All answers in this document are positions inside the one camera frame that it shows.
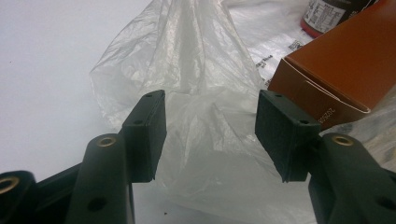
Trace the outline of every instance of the wrinkled plastic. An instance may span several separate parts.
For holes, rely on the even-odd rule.
[[[307,4],[154,0],[92,69],[97,101],[116,129],[143,94],[166,91],[168,135],[156,181],[171,200],[248,223],[316,222],[307,183],[281,183],[254,134],[259,90],[283,56],[311,40],[299,26]],[[394,114],[389,99],[376,118]],[[389,127],[356,132],[371,132],[375,145]]]

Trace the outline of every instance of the plastic bag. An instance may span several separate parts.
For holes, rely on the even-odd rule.
[[[156,182],[172,201],[249,223],[316,222],[307,183],[281,183],[254,134],[259,90],[311,40],[299,26],[307,4],[154,0],[92,69],[116,129],[140,96],[166,91]]]

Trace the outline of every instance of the clear plastic bag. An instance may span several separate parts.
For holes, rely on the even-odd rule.
[[[166,91],[156,181],[171,200],[249,223],[316,222],[307,182],[283,184],[254,134],[259,90],[311,40],[299,26],[307,4],[154,0],[92,69],[116,129],[140,96]]]

